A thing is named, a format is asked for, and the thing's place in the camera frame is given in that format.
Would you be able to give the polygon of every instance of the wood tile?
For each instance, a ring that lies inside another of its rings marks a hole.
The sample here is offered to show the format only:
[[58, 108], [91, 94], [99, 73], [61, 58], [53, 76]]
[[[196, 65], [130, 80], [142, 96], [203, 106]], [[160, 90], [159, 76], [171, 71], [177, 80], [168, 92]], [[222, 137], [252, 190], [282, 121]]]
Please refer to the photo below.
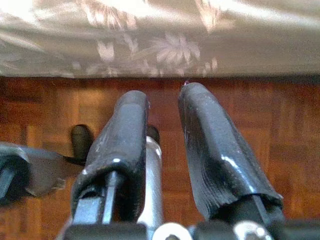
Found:
[[[219, 100], [251, 145], [289, 218], [320, 216], [320, 85], [197, 79]], [[97, 136], [127, 91], [147, 94], [160, 131], [166, 221], [186, 226], [198, 213], [188, 174], [177, 97], [184, 79], [1, 78], [0, 141], [72, 155], [70, 129]], [[70, 190], [24, 198], [0, 209], [0, 240], [53, 240], [70, 214]]]

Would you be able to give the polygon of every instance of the black plastic part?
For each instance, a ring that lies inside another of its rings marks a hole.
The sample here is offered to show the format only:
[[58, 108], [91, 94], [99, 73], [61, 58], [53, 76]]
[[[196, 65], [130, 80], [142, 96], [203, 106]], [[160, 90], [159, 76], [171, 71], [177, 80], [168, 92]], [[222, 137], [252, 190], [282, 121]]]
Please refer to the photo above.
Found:
[[193, 197], [205, 219], [247, 195], [282, 206], [252, 150], [217, 99], [202, 84], [178, 98]]
[[283, 223], [285, 217], [279, 206], [263, 201], [258, 195], [248, 195], [240, 200], [223, 206], [214, 216], [215, 219], [226, 221], [230, 225], [243, 220], [254, 221], [269, 229], [274, 222]]
[[64, 240], [146, 240], [142, 224], [113, 223], [109, 225], [71, 225]]
[[155, 126], [148, 125], [146, 135], [151, 137], [153, 140], [156, 141], [157, 144], [160, 145], [160, 134], [159, 134], [158, 129]]
[[269, 232], [275, 240], [319, 240], [320, 220], [289, 220], [274, 222]]
[[237, 240], [232, 227], [219, 220], [198, 223], [192, 237], [193, 240]]
[[71, 129], [71, 142], [74, 159], [69, 158], [69, 162], [85, 165], [90, 147], [94, 141], [94, 135], [87, 125], [75, 125]]
[[144, 205], [148, 108], [147, 96], [140, 91], [127, 92], [117, 101], [112, 118], [93, 142], [86, 166], [73, 185], [72, 214], [88, 185], [117, 171], [127, 178], [122, 214], [126, 214], [126, 221], [138, 219]]
[[26, 195], [29, 183], [28, 163], [18, 155], [0, 156], [0, 205]]

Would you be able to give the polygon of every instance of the bed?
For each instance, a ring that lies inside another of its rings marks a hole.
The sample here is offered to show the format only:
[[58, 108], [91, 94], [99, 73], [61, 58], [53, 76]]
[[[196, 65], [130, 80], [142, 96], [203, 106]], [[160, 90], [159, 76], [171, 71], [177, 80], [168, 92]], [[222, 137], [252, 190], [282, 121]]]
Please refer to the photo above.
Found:
[[320, 73], [318, 0], [10, 0], [0, 75]]

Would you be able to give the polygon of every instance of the silver metal tube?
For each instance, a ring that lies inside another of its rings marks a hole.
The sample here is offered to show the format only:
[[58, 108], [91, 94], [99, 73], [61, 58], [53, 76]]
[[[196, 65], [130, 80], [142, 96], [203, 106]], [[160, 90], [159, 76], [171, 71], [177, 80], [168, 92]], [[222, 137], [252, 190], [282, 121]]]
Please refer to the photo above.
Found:
[[147, 227], [147, 239], [151, 240], [155, 230], [164, 223], [162, 198], [162, 152], [151, 137], [146, 137], [145, 201], [138, 223]]

